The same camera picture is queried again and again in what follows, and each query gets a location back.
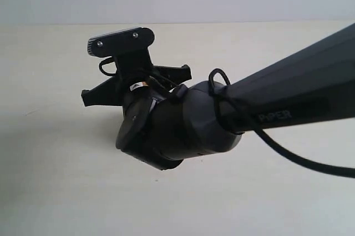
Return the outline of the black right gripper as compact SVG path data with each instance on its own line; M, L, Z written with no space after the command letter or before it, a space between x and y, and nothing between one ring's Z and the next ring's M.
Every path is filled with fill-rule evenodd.
M192 79L191 69L186 64L181 67L153 65L147 49L105 58L99 63L99 70L109 78L90 90L82 91L81 97L86 107L121 107L125 95L150 79L164 92Z

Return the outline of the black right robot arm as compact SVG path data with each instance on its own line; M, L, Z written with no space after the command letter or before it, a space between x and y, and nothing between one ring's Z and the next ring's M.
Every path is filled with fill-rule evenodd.
M85 106L118 106L123 122L115 145L159 170L184 160L225 153L255 132L276 153L316 172L353 178L354 169L315 162L273 140L269 128L354 117L354 25L236 83L213 69L192 87L187 65L152 64L154 32L135 27L91 37L99 67L115 65L107 80L83 90Z

